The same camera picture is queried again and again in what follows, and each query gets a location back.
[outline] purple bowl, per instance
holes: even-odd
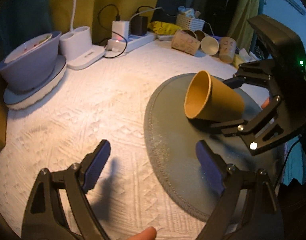
[[[60,31],[53,32],[52,38],[36,49],[8,64],[4,59],[0,62],[0,74],[11,90],[27,92],[47,80],[55,66],[60,36]]]

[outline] teal fabric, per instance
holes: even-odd
[[[49,0],[5,0],[0,9],[0,40],[6,55],[51,31]]]
[[[297,140],[298,136],[287,142],[287,152]],[[288,186],[292,179],[296,179],[301,185],[306,182],[306,154],[300,143],[297,143],[289,154],[285,166],[283,184]]]

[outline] white power strip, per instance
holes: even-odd
[[[154,41],[156,38],[154,33],[147,32],[144,36],[136,36],[136,35],[130,35],[127,39],[127,47],[125,49],[125,53],[130,52],[134,49],[137,49],[139,47],[144,46],[145,44],[148,44],[152,41]],[[115,39],[108,40],[108,44],[106,46],[106,49],[111,49],[115,52],[122,52],[125,48],[125,41],[118,41]]]

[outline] textured tablecloth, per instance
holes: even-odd
[[[146,104],[160,83],[205,69],[223,79],[232,66],[201,52],[197,57],[154,41],[115,59],[68,69],[58,86],[35,105],[9,111],[7,144],[0,153],[0,212],[19,235],[31,187],[41,168],[67,168],[92,152],[102,138],[111,157],[87,198],[111,239],[148,226],[157,239],[195,239],[204,223],[181,210],[164,192],[150,165],[143,138]],[[259,105],[268,91],[243,85]],[[69,225],[78,232],[65,192]]]

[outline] white basket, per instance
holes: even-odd
[[[180,26],[183,30],[191,30],[193,32],[203,30],[205,21],[201,19],[190,18],[182,14],[177,14],[176,25]]]

